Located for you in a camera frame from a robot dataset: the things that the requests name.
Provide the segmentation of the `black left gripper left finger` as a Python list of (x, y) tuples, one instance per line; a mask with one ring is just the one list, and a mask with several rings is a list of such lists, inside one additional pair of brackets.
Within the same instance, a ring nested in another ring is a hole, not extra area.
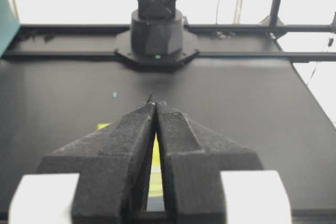
[(45, 155), (39, 174), (78, 173), (73, 223), (123, 223), (145, 210), (155, 138), (155, 102)]

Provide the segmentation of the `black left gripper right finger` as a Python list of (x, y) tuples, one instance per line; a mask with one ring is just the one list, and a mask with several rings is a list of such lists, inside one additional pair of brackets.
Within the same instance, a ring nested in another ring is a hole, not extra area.
[(224, 223), (220, 172), (262, 170), (257, 153), (165, 102), (156, 117), (165, 209), (176, 223)]

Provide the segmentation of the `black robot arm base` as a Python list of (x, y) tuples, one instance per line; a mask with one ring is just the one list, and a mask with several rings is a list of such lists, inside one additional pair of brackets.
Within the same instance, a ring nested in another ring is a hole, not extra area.
[(115, 53), (141, 66), (178, 66), (199, 54), (177, 0), (137, 0), (130, 29), (117, 35)]

